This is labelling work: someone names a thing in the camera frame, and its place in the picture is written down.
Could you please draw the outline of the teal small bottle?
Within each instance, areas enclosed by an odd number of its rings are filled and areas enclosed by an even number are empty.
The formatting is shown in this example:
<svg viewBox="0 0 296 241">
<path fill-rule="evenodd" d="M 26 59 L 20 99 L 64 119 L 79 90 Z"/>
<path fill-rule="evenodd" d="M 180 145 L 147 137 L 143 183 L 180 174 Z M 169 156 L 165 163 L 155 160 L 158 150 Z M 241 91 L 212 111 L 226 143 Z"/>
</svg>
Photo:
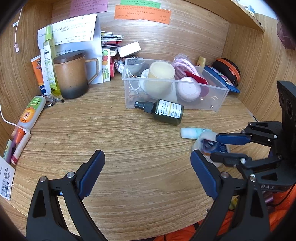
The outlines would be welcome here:
<svg viewBox="0 0 296 241">
<path fill-rule="evenodd" d="M 181 128 L 180 134 L 182 138 L 198 139 L 198 137 L 204 132 L 211 132 L 212 130 L 207 128 Z"/>
</svg>

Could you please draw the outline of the pink round jar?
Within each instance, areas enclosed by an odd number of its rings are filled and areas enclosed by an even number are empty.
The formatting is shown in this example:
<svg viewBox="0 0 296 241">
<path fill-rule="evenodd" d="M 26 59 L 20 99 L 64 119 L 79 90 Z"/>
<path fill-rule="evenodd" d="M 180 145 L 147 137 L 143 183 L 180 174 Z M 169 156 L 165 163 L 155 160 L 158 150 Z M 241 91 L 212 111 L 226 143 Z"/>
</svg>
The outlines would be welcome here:
<svg viewBox="0 0 296 241">
<path fill-rule="evenodd" d="M 186 102 L 195 101 L 201 94 L 201 87 L 192 77 L 183 77 L 177 83 L 177 95 Z"/>
</svg>

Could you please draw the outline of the white drawstring bag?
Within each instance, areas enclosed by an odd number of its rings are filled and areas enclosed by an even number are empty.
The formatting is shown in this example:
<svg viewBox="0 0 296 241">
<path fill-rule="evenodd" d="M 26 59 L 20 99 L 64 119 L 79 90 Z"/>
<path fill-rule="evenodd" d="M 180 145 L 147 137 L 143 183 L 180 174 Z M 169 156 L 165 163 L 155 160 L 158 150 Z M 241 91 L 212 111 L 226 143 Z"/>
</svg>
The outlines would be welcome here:
<svg viewBox="0 0 296 241">
<path fill-rule="evenodd" d="M 133 91 L 143 91 L 145 92 L 145 80 L 146 78 L 148 78 L 148 74 L 149 74 L 149 68 L 148 69 L 145 69 L 141 75 L 140 75 L 140 78 L 141 80 L 132 80 L 132 81 L 129 81 L 129 88 Z"/>
</svg>

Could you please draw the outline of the blue patchwork pouch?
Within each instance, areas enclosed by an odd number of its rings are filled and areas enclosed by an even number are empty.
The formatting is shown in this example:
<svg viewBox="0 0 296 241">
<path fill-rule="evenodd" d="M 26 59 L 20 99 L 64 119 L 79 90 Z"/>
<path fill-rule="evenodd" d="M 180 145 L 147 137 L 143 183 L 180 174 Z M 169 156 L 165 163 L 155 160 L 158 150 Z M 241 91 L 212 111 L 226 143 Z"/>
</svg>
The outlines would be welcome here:
<svg viewBox="0 0 296 241">
<path fill-rule="evenodd" d="M 223 85 L 225 85 L 231 92 L 240 93 L 240 90 L 237 89 L 232 82 L 218 70 L 214 69 L 211 66 L 206 65 L 204 69 L 218 79 Z"/>
</svg>

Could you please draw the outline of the black orange zip case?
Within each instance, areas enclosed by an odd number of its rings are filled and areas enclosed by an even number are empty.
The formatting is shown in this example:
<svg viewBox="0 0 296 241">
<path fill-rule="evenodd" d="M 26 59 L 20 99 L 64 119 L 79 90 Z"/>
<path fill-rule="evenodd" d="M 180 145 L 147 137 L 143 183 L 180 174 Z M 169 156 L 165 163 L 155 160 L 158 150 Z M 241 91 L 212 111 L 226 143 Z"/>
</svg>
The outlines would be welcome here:
<svg viewBox="0 0 296 241">
<path fill-rule="evenodd" d="M 212 63 L 212 67 L 227 77 L 235 87 L 238 86 L 241 79 L 241 73 L 237 65 L 231 60 L 227 58 L 217 58 Z"/>
</svg>

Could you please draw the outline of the dark green spray bottle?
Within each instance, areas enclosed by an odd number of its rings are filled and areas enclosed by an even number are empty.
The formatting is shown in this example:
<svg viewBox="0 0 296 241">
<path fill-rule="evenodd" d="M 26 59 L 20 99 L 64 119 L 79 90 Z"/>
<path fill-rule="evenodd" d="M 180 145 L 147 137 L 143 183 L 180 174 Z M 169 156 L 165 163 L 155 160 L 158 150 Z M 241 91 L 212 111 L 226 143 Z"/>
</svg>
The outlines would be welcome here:
<svg viewBox="0 0 296 241">
<path fill-rule="evenodd" d="M 181 104 L 158 99 L 156 102 L 136 101 L 134 107 L 152 115 L 153 119 L 178 126 L 181 123 L 184 107 Z"/>
</svg>

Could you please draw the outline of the yellow tube bottle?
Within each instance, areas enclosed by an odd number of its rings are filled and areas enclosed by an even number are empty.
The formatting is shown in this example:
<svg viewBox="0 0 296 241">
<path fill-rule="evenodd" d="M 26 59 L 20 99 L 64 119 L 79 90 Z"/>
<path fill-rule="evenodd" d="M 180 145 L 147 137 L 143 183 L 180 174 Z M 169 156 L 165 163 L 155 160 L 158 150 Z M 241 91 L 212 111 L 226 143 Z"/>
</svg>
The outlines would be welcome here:
<svg viewBox="0 0 296 241">
<path fill-rule="evenodd" d="M 206 65 L 206 58 L 199 56 L 198 61 L 197 61 L 197 66 L 204 69 L 205 65 Z"/>
</svg>

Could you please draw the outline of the green orange tube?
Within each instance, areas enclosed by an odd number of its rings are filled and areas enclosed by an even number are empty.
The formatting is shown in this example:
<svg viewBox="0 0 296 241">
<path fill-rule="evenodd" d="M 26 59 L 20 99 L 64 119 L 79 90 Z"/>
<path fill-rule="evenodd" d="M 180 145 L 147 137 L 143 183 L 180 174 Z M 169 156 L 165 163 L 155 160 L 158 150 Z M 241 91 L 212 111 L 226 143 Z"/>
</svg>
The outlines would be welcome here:
<svg viewBox="0 0 296 241">
<path fill-rule="evenodd" d="M 35 125 L 38 117 L 40 116 L 42 110 L 44 109 L 45 104 L 45 97 L 41 95 L 35 96 L 27 105 L 26 109 L 21 115 L 18 126 L 31 130 L 32 127 Z"/>
</svg>

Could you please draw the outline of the clear plastic storage bin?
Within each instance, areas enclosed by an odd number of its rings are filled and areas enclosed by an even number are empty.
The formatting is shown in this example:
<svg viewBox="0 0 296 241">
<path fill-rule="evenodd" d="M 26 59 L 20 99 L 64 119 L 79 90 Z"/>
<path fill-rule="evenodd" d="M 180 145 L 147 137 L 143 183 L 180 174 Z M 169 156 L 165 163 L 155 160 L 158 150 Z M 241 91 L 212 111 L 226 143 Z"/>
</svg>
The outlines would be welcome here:
<svg viewBox="0 0 296 241">
<path fill-rule="evenodd" d="M 125 106 L 134 108 L 136 101 L 155 102 L 167 100 L 184 106 L 185 109 L 218 111 L 229 89 L 206 69 L 196 80 L 162 80 L 148 78 L 149 67 L 154 59 L 128 58 L 122 72 L 125 86 Z"/>
</svg>

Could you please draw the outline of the white cardboard box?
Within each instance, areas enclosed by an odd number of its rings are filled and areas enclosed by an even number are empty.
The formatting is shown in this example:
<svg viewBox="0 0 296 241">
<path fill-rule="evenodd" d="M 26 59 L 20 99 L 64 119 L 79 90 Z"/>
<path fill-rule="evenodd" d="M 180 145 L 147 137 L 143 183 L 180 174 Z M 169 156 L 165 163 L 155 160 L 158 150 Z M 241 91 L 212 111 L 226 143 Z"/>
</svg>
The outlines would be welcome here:
<svg viewBox="0 0 296 241">
<path fill-rule="evenodd" d="M 138 41 L 127 44 L 125 46 L 121 46 L 117 49 L 118 54 L 121 58 L 137 54 L 139 51 L 141 51 L 141 47 Z"/>
</svg>

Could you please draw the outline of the brown ceramic mug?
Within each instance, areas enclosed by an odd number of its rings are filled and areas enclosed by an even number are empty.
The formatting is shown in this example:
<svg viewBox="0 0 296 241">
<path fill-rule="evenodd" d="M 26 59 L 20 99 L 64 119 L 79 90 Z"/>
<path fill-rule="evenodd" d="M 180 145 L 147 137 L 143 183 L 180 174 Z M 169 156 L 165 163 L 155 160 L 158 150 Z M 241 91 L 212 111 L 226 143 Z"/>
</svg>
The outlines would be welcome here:
<svg viewBox="0 0 296 241">
<path fill-rule="evenodd" d="M 95 74 L 88 79 L 86 64 L 90 62 L 95 63 Z M 83 50 L 55 57 L 54 68 L 61 95 L 65 99 L 74 99 L 85 94 L 89 85 L 99 76 L 98 59 L 86 59 L 86 53 Z"/>
</svg>

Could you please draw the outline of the fruit pattern box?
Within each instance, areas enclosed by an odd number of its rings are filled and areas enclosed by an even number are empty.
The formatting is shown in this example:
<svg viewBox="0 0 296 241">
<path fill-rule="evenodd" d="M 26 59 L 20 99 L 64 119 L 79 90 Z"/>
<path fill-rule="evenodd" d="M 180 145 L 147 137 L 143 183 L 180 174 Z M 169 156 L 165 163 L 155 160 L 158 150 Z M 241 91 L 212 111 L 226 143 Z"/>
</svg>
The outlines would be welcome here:
<svg viewBox="0 0 296 241">
<path fill-rule="evenodd" d="M 103 81 L 108 82 L 111 79 L 110 75 L 110 49 L 102 49 L 102 75 Z"/>
</svg>

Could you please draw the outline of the green sticky note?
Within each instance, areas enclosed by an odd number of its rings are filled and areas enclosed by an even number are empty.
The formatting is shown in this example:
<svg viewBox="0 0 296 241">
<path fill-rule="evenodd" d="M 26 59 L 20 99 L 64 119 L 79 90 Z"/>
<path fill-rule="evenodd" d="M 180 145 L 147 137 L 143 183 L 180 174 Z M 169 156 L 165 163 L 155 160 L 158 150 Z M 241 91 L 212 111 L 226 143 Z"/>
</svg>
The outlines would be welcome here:
<svg viewBox="0 0 296 241">
<path fill-rule="evenodd" d="M 157 3 L 154 1 L 146 1 L 146 0 L 121 0 L 121 5 L 130 5 L 130 6 L 147 6 L 152 8 L 161 8 L 161 3 Z"/>
</svg>

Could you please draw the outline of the orange sunscreen tube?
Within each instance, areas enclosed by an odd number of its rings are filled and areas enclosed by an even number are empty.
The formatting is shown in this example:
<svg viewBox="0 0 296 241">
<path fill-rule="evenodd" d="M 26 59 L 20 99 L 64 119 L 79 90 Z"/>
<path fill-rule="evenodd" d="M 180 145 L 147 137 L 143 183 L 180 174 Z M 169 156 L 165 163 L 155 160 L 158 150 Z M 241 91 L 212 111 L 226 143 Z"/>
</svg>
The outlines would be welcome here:
<svg viewBox="0 0 296 241">
<path fill-rule="evenodd" d="M 34 74 L 39 85 L 39 89 L 42 94 L 46 93 L 43 74 L 42 74 L 42 65 L 41 65 L 41 55 L 36 56 L 35 58 L 31 59 L 32 67 L 34 70 Z"/>
</svg>

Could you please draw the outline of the orange sticky note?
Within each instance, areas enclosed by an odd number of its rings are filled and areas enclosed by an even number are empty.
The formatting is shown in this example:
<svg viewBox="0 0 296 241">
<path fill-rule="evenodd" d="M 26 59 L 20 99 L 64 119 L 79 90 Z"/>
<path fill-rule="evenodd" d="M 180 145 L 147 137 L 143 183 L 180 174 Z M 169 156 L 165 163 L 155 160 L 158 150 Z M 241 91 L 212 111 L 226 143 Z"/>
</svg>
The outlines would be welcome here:
<svg viewBox="0 0 296 241">
<path fill-rule="evenodd" d="M 120 20 L 147 20 L 169 25 L 171 11 L 148 6 L 116 5 L 114 18 Z"/>
</svg>

